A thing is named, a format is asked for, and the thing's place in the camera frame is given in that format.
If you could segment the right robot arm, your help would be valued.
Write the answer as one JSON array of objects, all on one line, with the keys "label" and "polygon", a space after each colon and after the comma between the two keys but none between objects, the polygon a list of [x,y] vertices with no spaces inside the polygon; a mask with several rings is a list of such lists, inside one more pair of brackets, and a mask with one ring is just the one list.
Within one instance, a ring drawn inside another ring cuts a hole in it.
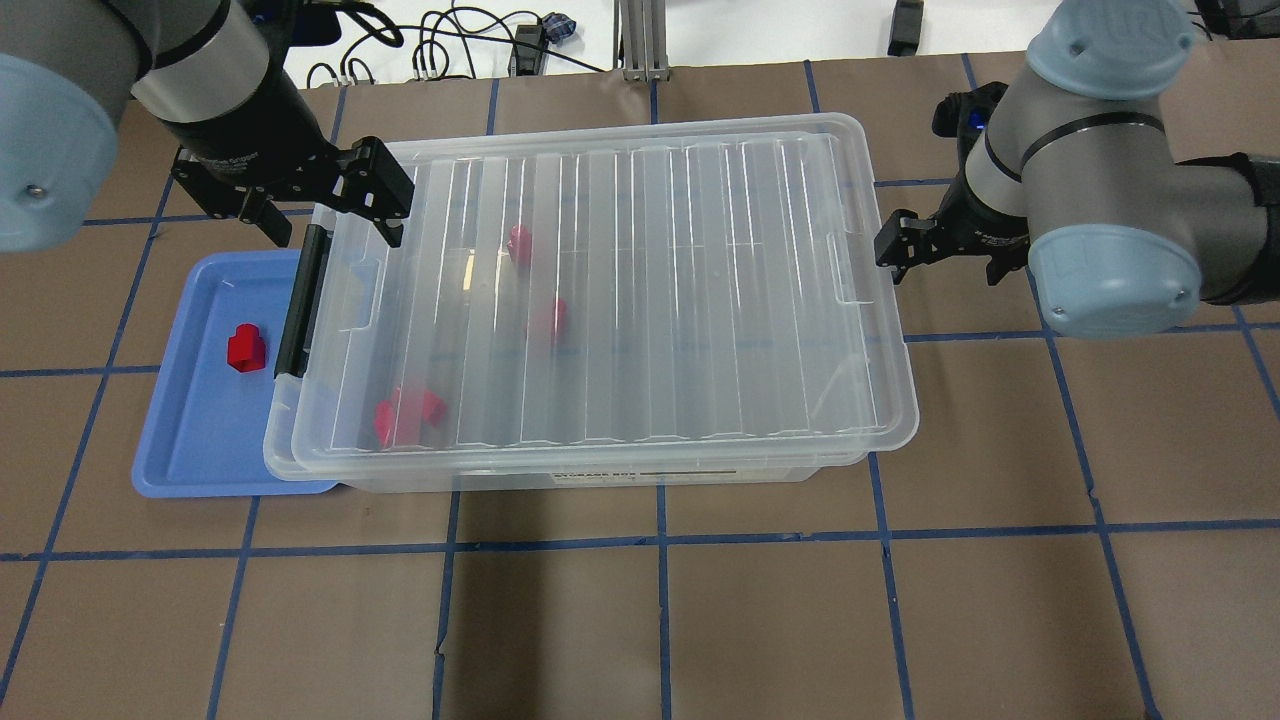
[{"label": "right robot arm", "polygon": [[1044,323],[1078,340],[1276,300],[1277,160],[1171,154],[1158,99],[1194,42],[1174,1],[1060,3],[1014,82],[938,104],[957,174],[929,217],[890,215],[877,263],[895,282],[956,256],[986,258],[988,284],[1027,270]]}]

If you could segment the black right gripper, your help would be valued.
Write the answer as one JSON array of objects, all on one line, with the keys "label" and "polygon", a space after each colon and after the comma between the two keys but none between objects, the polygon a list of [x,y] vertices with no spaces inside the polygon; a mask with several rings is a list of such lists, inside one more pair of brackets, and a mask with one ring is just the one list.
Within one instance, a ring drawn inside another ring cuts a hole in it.
[{"label": "black right gripper", "polygon": [[1028,242],[1021,176],[997,155],[988,131],[1007,91],[1006,85],[982,85],[950,94],[934,108],[932,133],[956,142],[957,174],[932,218],[892,211],[877,232],[876,264],[893,284],[901,284],[913,268],[951,254],[989,256],[987,284],[1027,266],[1027,255],[1005,255]]}]

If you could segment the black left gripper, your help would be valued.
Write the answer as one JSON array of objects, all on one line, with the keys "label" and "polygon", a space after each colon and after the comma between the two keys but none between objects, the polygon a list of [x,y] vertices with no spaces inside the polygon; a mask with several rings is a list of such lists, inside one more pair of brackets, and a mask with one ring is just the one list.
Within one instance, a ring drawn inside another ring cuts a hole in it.
[{"label": "black left gripper", "polygon": [[[238,215],[287,249],[292,223],[274,202],[321,202],[371,223],[388,247],[402,245],[415,184],[380,138],[338,151],[284,70],[232,95],[225,111],[160,115],[189,154],[174,165],[175,181],[202,211]],[[265,195],[247,195],[255,188]]]}]

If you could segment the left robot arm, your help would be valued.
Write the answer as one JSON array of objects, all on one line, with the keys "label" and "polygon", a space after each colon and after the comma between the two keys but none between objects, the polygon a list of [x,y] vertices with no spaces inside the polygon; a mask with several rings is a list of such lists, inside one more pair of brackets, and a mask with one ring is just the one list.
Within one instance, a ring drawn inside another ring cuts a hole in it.
[{"label": "left robot arm", "polygon": [[209,217],[285,247],[280,204],[315,202],[398,247],[413,182],[379,138],[330,142],[284,68],[292,46],[335,41],[339,14],[404,41],[365,1],[5,1],[3,251],[51,249],[81,228],[131,101],[177,138],[172,176]]}]

